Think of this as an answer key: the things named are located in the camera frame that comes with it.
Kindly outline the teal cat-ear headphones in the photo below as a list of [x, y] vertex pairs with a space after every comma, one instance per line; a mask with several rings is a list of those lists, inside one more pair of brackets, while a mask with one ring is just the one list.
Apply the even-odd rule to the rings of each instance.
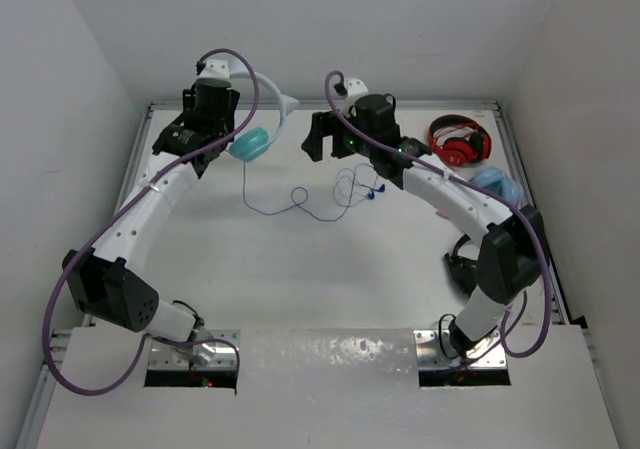
[[256, 112], [256, 119], [227, 147], [229, 154], [243, 163], [262, 156], [277, 141], [289, 117], [300, 106], [298, 99], [283, 93], [268, 76], [256, 71], [255, 78], [274, 106], [267, 111], [270, 119]]

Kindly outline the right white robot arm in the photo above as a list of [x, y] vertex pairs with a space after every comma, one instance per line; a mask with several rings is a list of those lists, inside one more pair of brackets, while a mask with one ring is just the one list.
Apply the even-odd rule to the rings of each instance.
[[379, 176], [442, 212], [478, 247], [476, 287], [449, 325], [455, 356], [485, 339], [516, 296], [537, 280], [552, 296], [540, 212], [531, 205], [517, 208], [460, 178], [425, 144], [402, 135], [388, 96], [362, 96], [348, 113], [314, 113], [301, 145], [312, 161], [322, 160], [325, 138], [332, 140], [332, 157], [367, 158]]

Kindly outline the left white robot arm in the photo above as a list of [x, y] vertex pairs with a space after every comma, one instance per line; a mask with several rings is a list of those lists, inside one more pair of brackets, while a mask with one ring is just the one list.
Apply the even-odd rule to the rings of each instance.
[[184, 343], [197, 317], [164, 300], [140, 276], [155, 239], [214, 150], [188, 162], [182, 156], [230, 134], [239, 94], [229, 83], [197, 82], [183, 92], [183, 111], [152, 146], [142, 176], [126, 200], [134, 206], [80, 256], [68, 285], [84, 314], [132, 332]]

